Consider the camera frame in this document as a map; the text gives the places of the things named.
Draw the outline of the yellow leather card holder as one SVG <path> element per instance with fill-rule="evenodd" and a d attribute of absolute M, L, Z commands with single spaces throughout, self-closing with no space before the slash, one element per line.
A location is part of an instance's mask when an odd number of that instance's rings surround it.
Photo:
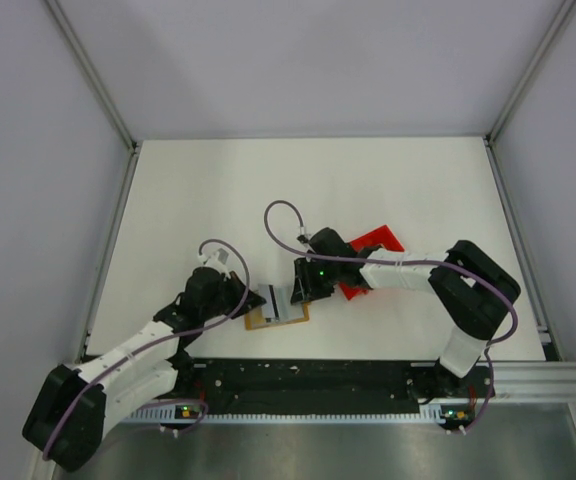
<path fill-rule="evenodd" d="M 296 318 L 278 319 L 266 318 L 262 315 L 262 310 L 257 308 L 244 316 L 244 325 L 247 331 L 257 331 L 270 327 L 279 327 L 292 324 L 305 323 L 309 321 L 309 303 L 296 306 Z"/>

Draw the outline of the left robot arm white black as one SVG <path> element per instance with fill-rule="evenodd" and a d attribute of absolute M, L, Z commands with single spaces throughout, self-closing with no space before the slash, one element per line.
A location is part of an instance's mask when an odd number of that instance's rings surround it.
<path fill-rule="evenodd" d="M 236 273 L 196 268 L 172 303 L 112 350 L 47 375 L 22 427 L 23 438 L 62 469 L 92 459 L 107 434 L 134 411 L 170 393 L 184 396 L 195 374 L 186 347 L 206 329 L 265 304 Z"/>

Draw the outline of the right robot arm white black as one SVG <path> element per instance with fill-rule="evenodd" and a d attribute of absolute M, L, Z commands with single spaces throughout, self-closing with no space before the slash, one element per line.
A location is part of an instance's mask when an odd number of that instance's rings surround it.
<path fill-rule="evenodd" d="M 293 304 L 328 298 L 338 286 L 372 291 L 402 289 L 435 295 L 454 327 L 434 366 L 434 380 L 455 396 L 494 340 L 521 294 L 518 282 L 476 244 L 459 240 L 438 255 L 391 251 L 381 245 L 355 250 L 337 231 L 324 228 L 297 237 L 306 251 L 294 261 Z"/>

